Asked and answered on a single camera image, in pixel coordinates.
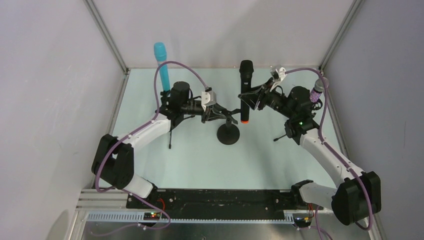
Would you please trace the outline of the black shock mount tripod stand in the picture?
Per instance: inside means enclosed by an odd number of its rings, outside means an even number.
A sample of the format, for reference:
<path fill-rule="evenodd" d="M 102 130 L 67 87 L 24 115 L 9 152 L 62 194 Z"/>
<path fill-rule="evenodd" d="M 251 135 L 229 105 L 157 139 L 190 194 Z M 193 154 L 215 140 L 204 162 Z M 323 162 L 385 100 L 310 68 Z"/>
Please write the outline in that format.
<path fill-rule="evenodd" d="M 300 145 L 300 138 L 312 129 L 319 129 L 319 125 L 313 120 L 316 111 L 323 107 L 323 102 L 318 99 L 317 102 L 311 102 L 309 97 L 305 99 L 293 98 L 292 96 L 283 97 L 278 104 L 274 106 L 274 110 L 288 120 L 284 123 L 285 134 L 275 138 L 276 142 L 281 138 L 287 137 L 293 139 Z"/>

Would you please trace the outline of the black tripod clip stand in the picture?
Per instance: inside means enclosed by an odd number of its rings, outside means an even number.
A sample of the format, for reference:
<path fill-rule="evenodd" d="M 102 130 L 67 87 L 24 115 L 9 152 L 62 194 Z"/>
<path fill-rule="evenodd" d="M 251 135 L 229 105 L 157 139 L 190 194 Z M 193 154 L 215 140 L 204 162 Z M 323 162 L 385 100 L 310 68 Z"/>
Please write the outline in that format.
<path fill-rule="evenodd" d="M 168 123 L 168 132 L 169 132 L 169 141 L 168 148 L 172 148 L 172 132 L 180 123 L 185 120 L 194 118 L 195 115 L 188 115 L 187 113 L 181 113 L 180 111 L 170 107 L 171 100 L 171 91 L 164 90 L 160 93 L 160 102 L 161 106 L 159 108 L 159 113 L 165 116 L 165 119 Z"/>

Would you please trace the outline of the black round base stand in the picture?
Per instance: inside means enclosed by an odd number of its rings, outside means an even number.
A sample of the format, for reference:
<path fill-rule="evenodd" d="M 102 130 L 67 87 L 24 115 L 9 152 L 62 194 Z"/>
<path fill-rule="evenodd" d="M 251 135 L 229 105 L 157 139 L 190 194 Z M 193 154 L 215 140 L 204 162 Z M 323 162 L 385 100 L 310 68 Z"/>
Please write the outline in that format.
<path fill-rule="evenodd" d="M 241 112 L 239 108 L 233 111 L 238 111 L 238 114 Z M 216 133 L 219 142 L 224 145 L 235 144 L 240 138 L 240 130 L 237 125 L 232 124 L 229 119 L 225 120 L 225 123 L 218 128 Z"/>

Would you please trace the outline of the black orange-tipped microphone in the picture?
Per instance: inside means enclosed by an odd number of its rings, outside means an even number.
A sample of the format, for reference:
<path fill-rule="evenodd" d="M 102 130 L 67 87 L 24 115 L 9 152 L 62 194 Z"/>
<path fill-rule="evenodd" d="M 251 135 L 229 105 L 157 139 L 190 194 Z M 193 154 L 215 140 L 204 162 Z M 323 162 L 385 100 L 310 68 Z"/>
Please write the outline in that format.
<path fill-rule="evenodd" d="M 250 91 L 254 65 L 251 60 L 242 60 L 240 63 L 240 93 L 244 94 Z M 240 120 L 242 124 L 247 124 L 250 117 L 250 107 L 243 100 L 240 101 Z"/>

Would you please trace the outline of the purple glitter microphone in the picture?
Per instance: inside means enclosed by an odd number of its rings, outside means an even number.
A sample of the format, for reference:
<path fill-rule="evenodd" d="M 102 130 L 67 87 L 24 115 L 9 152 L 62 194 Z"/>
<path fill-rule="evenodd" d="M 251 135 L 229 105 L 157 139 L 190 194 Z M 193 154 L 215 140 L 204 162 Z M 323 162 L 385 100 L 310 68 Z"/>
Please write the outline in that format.
<path fill-rule="evenodd" d="M 315 81 L 314 87 L 310 91 L 309 99 L 312 103 L 317 103 L 323 94 L 325 87 L 328 87 L 329 80 L 324 77 L 324 80 L 320 78 Z"/>

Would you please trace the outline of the teal blue microphone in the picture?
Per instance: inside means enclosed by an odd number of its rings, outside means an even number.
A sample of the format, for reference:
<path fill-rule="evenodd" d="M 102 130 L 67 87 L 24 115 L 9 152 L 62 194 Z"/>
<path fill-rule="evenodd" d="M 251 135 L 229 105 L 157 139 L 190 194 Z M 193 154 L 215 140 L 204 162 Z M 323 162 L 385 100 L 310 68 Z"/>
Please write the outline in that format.
<path fill-rule="evenodd" d="M 169 80 L 169 72 L 168 72 L 168 66 L 164 62 L 167 61 L 167 50 L 166 46 L 163 42 L 156 42 L 153 45 L 153 51 L 154 51 L 154 57 L 157 61 L 159 68 L 159 75 L 161 79 L 161 85 L 163 91 L 170 91 L 170 80 Z"/>

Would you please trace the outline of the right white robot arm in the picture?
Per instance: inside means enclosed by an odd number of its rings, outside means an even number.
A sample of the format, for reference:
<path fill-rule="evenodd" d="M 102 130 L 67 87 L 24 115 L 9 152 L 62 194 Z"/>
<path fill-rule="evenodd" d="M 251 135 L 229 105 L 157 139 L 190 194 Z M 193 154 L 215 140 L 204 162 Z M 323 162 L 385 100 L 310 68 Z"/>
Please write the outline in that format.
<path fill-rule="evenodd" d="M 320 133 L 314 121 L 314 111 L 320 100 L 311 101 L 311 92 L 295 86 L 289 95 L 277 92 L 271 84 L 242 86 L 238 98 L 252 110 L 270 107 L 287 117 L 286 136 L 309 152 L 323 167 L 335 187 L 304 180 L 292 186 L 300 200 L 333 211 L 336 218 L 348 226 L 382 210 L 381 179 L 374 172 L 365 172 L 340 151 L 335 150 Z"/>

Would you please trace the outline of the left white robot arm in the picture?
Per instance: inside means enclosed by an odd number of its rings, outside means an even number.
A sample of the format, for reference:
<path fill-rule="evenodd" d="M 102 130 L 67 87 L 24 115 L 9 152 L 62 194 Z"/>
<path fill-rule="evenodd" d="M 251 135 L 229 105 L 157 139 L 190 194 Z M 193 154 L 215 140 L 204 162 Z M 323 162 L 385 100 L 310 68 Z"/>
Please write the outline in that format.
<path fill-rule="evenodd" d="M 141 150 L 156 138 L 171 132 L 182 121 L 195 116 L 201 122 L 218 119 L 226 120 L 220 132 L 237 130 L 233 115 L 240 109 L 229 111 L 214 101 L 216 94 L 212 89 L 194 97 L 190 85 L 184 81 L 176 82 L 170 90 L 161 92 L 161 106 L 145 127 L 134 134 L 122 138 L 104 135 L 99 142 L 91 171 L 113 188 L 147 198 L 155 185 L 137 175 L 134 170 L 135 152 Z"/>

